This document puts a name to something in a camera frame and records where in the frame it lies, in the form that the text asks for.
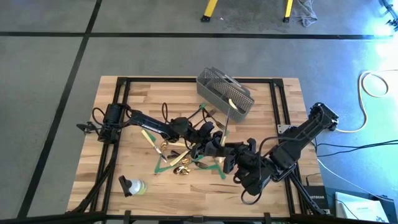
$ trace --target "white cable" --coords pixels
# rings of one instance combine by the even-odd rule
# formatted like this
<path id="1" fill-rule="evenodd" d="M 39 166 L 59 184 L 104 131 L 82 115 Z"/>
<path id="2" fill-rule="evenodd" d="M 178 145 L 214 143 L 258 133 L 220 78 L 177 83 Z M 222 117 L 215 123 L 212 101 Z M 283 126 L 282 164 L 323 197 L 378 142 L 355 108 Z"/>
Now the white cable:
<path id="1" fill-rule="evenodd" d="M 349 183 L 349 184 L 351 184 L 351 185 L 353 185 L 353 186 L 355 186 L 355 187 L 357 187 L 357 188 L 359 188 L 359 189 L 365 191 L 366 193 L 368 193 L 368 194 L 370 194 L 370 195 L 373 195 L 373 196 L 377 197 L 378 199 L 385 200 L 385 201 L 387 201 L 387 202 L 392 202 L 392 199 L 377 196 L 377 195 L 375 195 L 374 193 L 371 193 L 371 192 L 369 192 L 369 191 L 363 189 L 362 187 L 360 187 L 360 186 L 358 186 L 358 185 L 356 185 L 356 184 L 350 182 L 349 180 L 346 180 L 346 179 L 340 177 L 339 175 L 337 175 L 337 174 L 335 174 L 333 171 L 331 171 L 329 168 L 327 168 L 327 167 L 322 163 L 321 160 L 318 159 L 318 162 L 321 164 L 321 166 L 322 166 L 323 168 L 325 168 L 327 171 L 329 171 L 331 174 L 335 175 L 336 177 L 340 178 L 341 180 L 343 180 L 343 181 L 345 181 L 345 182 L 347 182 L 347 183 Z"/>
<path id="2" fill-rule="evenodd" d="M 363 122 L 362 126 L 361 126 L 360 128 L 358 128 L 358 129 L 356 129 L 356 130 L 347 131 L 347 130 L 340 130 L 340 129 L 337 129 L 337 128 L 336 128 L 336 131 L 339 131 L 339 132 L 341 132 L 341 133 L 355 133 L 355 132 L 358 132 L 358 131 L 362 130 L 362 129 L 365 127 L 365 125 L 368 123 L 368 114 L 367 114 L 367 112 L 366 112 L 366 110 L 365 110 L 365 107 L 363 106 L 362 91 L 361 91 L 361 89 L 363 89 L 369 96 L 373 96 L 373 97 L 376 97 L 376 98 L 384 97 L 384 96 L 389 92 L 389 85 L 388 85 L 388 83 L 385 81 L 385 79 L 384 79 L 383 77 L 381 77 L 381 76 L 379 75 L 379 74 L 384 73 L 384 72 L 398 72 L 398 70 L 397 70 L 397 69 L 392 69 L 392 70 L 380 70 L 380 71 L 375 71 L 375 72 L 373 72 L 373 71 L 366 71 L 366 72 L 363 72 L 363 73 L 358 77 L 359 105 L 360 105 L 361 110 L 362 110 L 362 113 L 363 113 L 363 115 L 364 115 L 364 122 Z M 381 81 L 384 82 L 384 84 L 386 85 L 386 92 L 385 92 L 384 94 L 375 95 L 375 94 L 372 94 L 372 93 L 370 93 L 370 92 L 368 91 L 368 89 L 366 88 L 366 86 L 365 86 L 365 84 L 364 84 L 364 81 L 365 81 L 366 77 L 368 77 L 368 75 L 373 75 L 373 76 L 375 76 L 375 77 L 378 77 Z"/>

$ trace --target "yellow handle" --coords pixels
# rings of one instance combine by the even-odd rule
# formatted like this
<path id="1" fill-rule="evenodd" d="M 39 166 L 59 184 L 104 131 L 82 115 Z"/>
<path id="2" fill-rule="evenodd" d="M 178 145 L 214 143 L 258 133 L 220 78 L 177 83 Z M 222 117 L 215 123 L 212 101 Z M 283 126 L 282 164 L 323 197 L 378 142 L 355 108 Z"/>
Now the yellow handle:
<path id="1" fill-rule="evenodd" d="M 185 147 L 185 144 L 184 144 L 184 143 L 180 143 L 180 142 L 175 142 L 175 143 L 169 142 L 169 145 L 171 145 L 171 146 L 182 146 L 182 147 Z"/>
<path id="2" fill-rule="evenodd" d="M 234 108 L 234 109 L 238 110 L 238 108 L 236 107 L 236 105 L 234 104 L 234 102 L 232 102 L 232 100 L 231 100 L 231 99 L 228 99 L 228 103 L 229 103 L 229 105 L 231 105 L 231 106 L 232 106 L 232 108 Z"/>
<path id="3" fill-rule="evenodd" d="M 179 155 L 177 158 L 175 158 L 173 161 L 170 162 L 170 166 L 174 166 L 175 164 L 177 164 L 178 162 L 180 162 L 180 160 L 182 158 L 184 158 L 185 155 L 187 155 L 189 152 L 189 150 L 186 150 L 185 152 L 181 153 L 181 155 Z"/>
<path id="4" fill-rule="evenodd" d="M 144 135 L 144 137 L 149 141 L 149 143 L 152 145 L 152 147 L 155 147 L 155 143 L 150 140 L 149 135 L 145 132 L 145 130 L 141 130 L 141 133 Z"/>

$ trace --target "wire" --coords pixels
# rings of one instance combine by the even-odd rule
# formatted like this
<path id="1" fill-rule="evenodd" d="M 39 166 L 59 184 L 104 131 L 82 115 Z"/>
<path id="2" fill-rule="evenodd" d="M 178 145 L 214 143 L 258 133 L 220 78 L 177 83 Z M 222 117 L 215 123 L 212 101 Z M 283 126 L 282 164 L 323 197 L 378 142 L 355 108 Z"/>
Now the wire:
<path id="1" fill-rule="evenodd" d="M 398 145 L 398 143 L 380 144 L 380 145 L 378 145 L 378 146 L 389 146 L 389 145 Z M 355 148 L 355 149 L 352 149 L 352 150 L 348 150 L 348 151 L 340 151 L 340 152 L 335 152 L 335 153 L 331 153 L 331 154 L 320 155 L 320 156 L 317 156 L 317 157 L 327 157 L 327 156 L 334 156 L 334 155 L 337 155 L 337 154 L 342 154 L 342 153 L 353 152 L 353 151 L 357 151 L 357 150 L 360 150 L 360 149 L 366 149 L 366 148 L 369 148 L 369 147 L 357 147 L 357 148 Z"/>
<path id="2" fill-rule="evenodd" d="M 247 202 L 247 201 L 245 201 L 245 200 L 243 199 L 243 195 L 244 195 L 246 192 L 247 192 L 246 189 L 244 189 L 243 192 L 242 192 L 242 194 L 241 194 L 241 200 L 242 200 L 243 204 L 245 204 L 245 205 L 254 205 L 255 203 L 257 203 L 257 202 L 260 200 L 261 195 L 262 195 L 262 192 L 260 192 L 259 195 L 257 196 L 257 198 L 256 198 L 254 201 L 252 201 L 252 202 Z"/>
<path id="3" fill-rule="evenodd" d="M 259 152 L 258 152 L 258 158 L 259 158 L 259 161 L 258 161 L 258 164 L 259 164 L 259 180 L 261 181 L 261 158 L 264 158 L 264 157 L 266 157 L 270 152 L 271 152 L 271 150 L 270 151 L 268 151 L 267 153 L 265 153 L 263 156 L 261 156 L 261 149 L 262 149 L 262 146 L 264 145 L 264 143 L 266 142 L 266 141 L 268 141 L 268 140 L 270 140 L 270 139 L 281 139 L 281 140 L 287 140 L 287 141 L 301 141 L 301 140 L 303 140 L 304 138 L 302 138 L 302 139 L 296 139 L 296 138 L 289 138 L 289 137 L 277 137 L 277 136 L 274 136 L 274 137 L 268 137 L 268 138 L 265 138 L 265 139 L 263 139 L 262 141 L 261 141 L 261 143 L 260 143 L 260 147 L 259 147 Z"/>
<path id="4" fill-rule="evenodd" d="M 96 110 L 99 110 L 99 112 L 101 112 L 102 115 L 103 115 L 104 117 L 105 117 L 105 113 L 104 113 L 104 111 L 101 110 L 100 108 L 93 108 L 93 110 L 91 111 L 91 116 L 93 117 L 93 120 L 95 121 L 95 123 L 97 123 L 97 124 L 100 125 L 100 126 L 103 126 L 104 124 L 98 122 L 97 119 L 95 118 L 94 113 L 95 113 Z"/>
<path id="5" fill-rule="evenodd" d="M 318 162 L 321 164 L 321 166 L 322 166 L 323 168 L 325 168 L 327 171 L 329 171 L 331 174 L 335 175 L 336 177 L 340 178 L 341 180 L 343 180 L 343 181 L 345 181 L 345 182 L 347 182 L 347 183 L 349 183 L 349 184 L 351 184 L 351 185 L 353 185 L 353 186 L 355 186 L 355 187 L 357 187 L 357 188 L 359 188 L 359 189 L 365 191 L 366 193 L 368 193 L 368 194 L 370 194 L 370 195 L 373 195 L 373 196 L 377 197 L 378 199 L 385 200 L 385 201 L 387 201 L 387 202 L 393 202 L 392 199 L 377 196 L 377 195 L 375 195 L 374 193 L 371 193 L 371 192 L 369 192 L 369 191 L 363 189 L 362 187 L 360 187 L 360 186 L 358 186 L 358 185 L 356 185 L 356 184 L 350 182 L 349 180 L 346 180 L 346 179 L 340 177 L 339 175 L 337 175 L 337 174 L 335 174 L 333 171 L 331 171 L 329 168 L 327 168 L 327 167 L 322 163 L 321 160 L 319 160 L 319 159 L 317 159 L 317 160 L 318 160 Z"/>
<path id="6" fill-rule="evenodd" d="M 310 183 L 308 182 L 308 177 L 309 177 L 309 176 L 312 176 L 312 175 L 320 175 L 320 174 L 321 174 L 321 173 L 316 173 L 316 174 L 309 174 L 309 175 L 307 175 L 307 176 L 305 177 L 305 180 L 306 180 L 306 182 L 307 182 L 307 186 L 310 185 Z M 353 216 L 354 216 L 357 220 L 359 220 L 359 218 L 347 207 L 347 205 L 346 205 L 344 202 L 342 202 L 341 200 L 338 200 L 338 199 L 335 198 L 335 197 L 330 196 L 328 193 L 326 193 L 326 195 L 329 196 L 329 197 L 332 198 L 332 199 L 335 199 L 335 200 L 338 201 L 338 202 L 341 202 L 341 203 L 347 208 L 347 210 L 348 210 L 349 212 L 351 212 L 351 214 L 353 214 Z"/>
<path id="7" fill-rule="evenodd" d="M 347 207 L 347 205 L 346 205 L 344 202 L 342 202 L 341 200 L 338 200 L 338 199 L 335 198 L 335 197 L 330 196 L 328 193 L 326 193 L 326 195 L 329 196 L 329 197 L 331 197 L 331 199 L 335 199 L 336 201 L 341 202 L 341 203 L 347 208 L 347 210 L 348 210 L 351 214 L 353 214 L 353 216 L 354 216 L 357 220 L 359 220 L 359 218 Z"/>
<path id="8" fill-rule="evenodd" d="M 307 183 L 307 186 L 309 186 L 310 185 L 310 182 L 308 181 L 308 177 L 310 177 L 310 176 L 312 176 L 312 175 L 320 175 L 321 173 L 316 173 L 316 174 L 309 174 L 309 175 L 306 175 L 305 176 L 305 181 L 306 181 L 306 183 Z"/>
<path id="9" fill-rule="evenodd" d="M 364 122 L 363 122 L 363 124 L 362 124 L 362 126 L 360 128 L 352 130 L 352 131 L 341 130 L 341 129 L 338 129 L 338 128 L 336 128 L 336 131 L 339 131 L 341 133 L 356 133 L 356 132 L 362 130 L 365 127 L 365 125 L 368 123 L 368 114 L 367 114 L 367 112 L 365 110 L 365 107 L 363 106 L 363 99 L 362 99 L 362 91 L 361 91 L 361 89 L 363 89 L 365 91 L 365 93 L 367 93 L 369 96 L 376 97 L 376 98 L 385 97 L 387 95 L 387 93 L 389 92 L 389 85 L 388 85 L 388 83 L 386 82 L 386 80 L 383 77 L 378 75 L 378 73 L 384 73 L 384 72 L 398 72 L 398 70 L 397 69 L 380 70 L 380 71 L 375 71 L 375 72 L 373 72 L 373 71 L 365 71 L 362 74 L 360 74 L 360 76 L 358 77 L 358 99 L 359 99 L 359 105 L 361 107 L 361 111 L 362 111 L 362 113 L 364 115 Z M 369 92 L 369 90 L 366 88 L 366 85 L 364 84 L 364 81 L 365 81 L 366 77 L 368 77 L 369 75 L 378 77 L 385 84 L 385 86 L 386 86 L 386 92 L 385 93 L 383 93 L 381 95 L 375 95 L 375 94 L 372 94 L 372 93 Z"/>
<path id="10" fill-rule="evenodd" d="M 397 145 L 397 144 L 398 144 L 398 139 L 396 139 L 396 140 L 391 140 L 391 141 L 386 141 L 386 142 L 379 142 L 379 143 L 374 143 L 374 144 L 368 144 L 368 145 L 364 145 L 364 146 L 343 146 L 343 145 L 336 145 L 336 144 L 321 143 L 321 144 L 317 144 L 316 148 L 317 148 L 318 146 L 321 146 L 321 145 L 333 146 L 333 147 L 346 147 L 346 148 L 352 148 L 352 150 L 348 150 L 348 151 L 340 151 L 340 152 L 335 152 L 335 153 L 331 153 L 331 154 L 325 154 L 325 155 L 317 156 L 317 157 L 327 157 L 327 156 L 334 156 L 334 155 L 341 154 L 341 153 L 353 152 L 353 151 L 357 151 L 357 150 L 360 150 L 360 149 L 366 149 L 366 148 L 369 148 L 369 147 L 389 146 L 389 145 Z"/>
<path id="11" fill-rule="evenodd" d="M 189 116 L 187 119 L 193 118 L 196 114 L 198 114 L 202 110 L 202 107 L 199 107 L 198 110 L 196 110 L 191 116 Z"/>
<path id="12" fill-rule="evenodd" d="M 163 119 L 164 119 L 164 123 L 165 124 L 169 124 L 170 121 L 167 120 L 167 117 L 169 116 L 169 109 L 167 108 L 167 103 L 166 102 L 162 104 L 162 116 L 163 116 Z"/>
<path id="13" fill-rule="evenodd" d="M 318 142 L 317 142 L 317 137 L 315 137 L 314 140 L 315 140 L 315 144 L 314 144 L 314 146 L 315 146 L 315 154 L 317 155 L 317 154 L 318 154 Z"/>

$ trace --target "black floor line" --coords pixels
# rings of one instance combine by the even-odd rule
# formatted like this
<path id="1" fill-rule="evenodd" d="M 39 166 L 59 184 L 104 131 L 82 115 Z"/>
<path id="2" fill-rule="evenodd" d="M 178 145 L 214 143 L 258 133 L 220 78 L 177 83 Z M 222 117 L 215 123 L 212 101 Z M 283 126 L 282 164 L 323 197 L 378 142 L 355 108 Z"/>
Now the black floor line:
<path id="1" fill-rule="evenodd" d="M 352 34 L 232 34 L 168 32 L 0 32 L 5 37 L 147 37 L 147 38 L 236 38 L 236 39 L 313 39 L 313 40 L 384 40 L 393 35 Z"/>
<path id="2" fill-rule="evenodd" d="M 0 37 L 83 37 L 84 32 L 0 32 Z"/>
<path id="3" fill-rule="evenodd" d="M 153 33 L 93 32 L 90 37 L 160 37 L 160 38 L 237 38 L 237 39 L 316 39 L 316 40 L 379 40 L 393 35 L 323 35 L 323 34 L 226 34 L 226 33 Z"/>
<path id="4" fill-rule="evenodd" d="M 100 7 L 101 7 L 101 0 L 97 0 L 97 2 L 95 4 L 95 7 L 93 9 L 93 13 L 91 14 L 91 17 L 90 17 L 90 21 L 89 21 L 89 23 L 87 25 L 85 34 L 89 34 L 92 31 Z M 73 66 L 72 66 L 72 69 L 70 70 L 67 83 L 65 85 L 65 88 L 63 89 L 59 105 L 58 105 L 57 110 L 55 112 L 54 119 L 52 120 L 49 133 L 48 133 L 47 138 L 46 138 L 46 140 L 44 142 L 44 146 L 43 146 L 42 152 L 40 153 L 39 160 L 38 160 L 38 162 L 36 164 L 36 168 L 34 170 L 32 178 L 30 180 L 30 183 L 29 183 L 29 186 L 27 188 L 27 192 L 25 194 L 24 200 L 23 200 L 22 205 L 21 205 L 21 207 L 19 209 L 19 213 L 18 213 L 18 216 L 17 216 L 18 218 L 25 218 L 27 216 L 28 212 L 29 212 L 29 209 L 30 209 L 30 206 L 32 204 L 34 195 L 36 193 L 37 186 L 39 185 L 40 178 L 41 178 L 41 176 L 43 174 L 43 171 L 44 171 L 44 168 L 45 168 L 45 163 L 47 162 L 47 159 L 49 157 L 50 150 L 51 150 L 52 144 L 53 144 L 54 139 L 55 139 L 55 135 L 57 134 L 57 130 L 58 130 L 58 127 L 60 125 L 63 112 L 65 111 L 65 107 L 67 105 L 67 101 L 68 101 L 70 92 L 72 90 L 72 86 L 73 86 L 73 83 L 75 81 L 75 78 L 76 78 L 76 75 L 77 75 L 81 60 L 82 60 L 83 55 L 85 53 L 86 46 L 87 46 L 87 43 L 88 43 L 88 39 L 89 39 L 89 36 L 85 35 L 83 40 L 81 41 L 79 50 L 77 52 L 75 61 L 74 61 Z"/>

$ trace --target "yellow post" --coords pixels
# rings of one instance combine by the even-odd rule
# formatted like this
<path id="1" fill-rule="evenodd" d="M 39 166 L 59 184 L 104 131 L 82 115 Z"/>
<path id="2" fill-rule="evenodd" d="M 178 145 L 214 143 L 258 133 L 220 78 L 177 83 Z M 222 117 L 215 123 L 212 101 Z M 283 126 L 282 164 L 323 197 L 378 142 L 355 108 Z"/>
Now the yellow post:
<path id="1" fill-rule="evenodd" d="M 289 22 L 290 13 L 292 12 L 292 6 L 293 6 L 293 0 L 287 0 L 284 22 Z"/>
<path id="2" fill-rule="evenodd" d="M 217 2 L 218 2 L 218 0 L 209 0 L 206 10 L 205 10 L 205 13 L 200 19 L 202 22 L 210 22 L 211 15 L 213 14 L 213 11 L 217 5 Z"/>

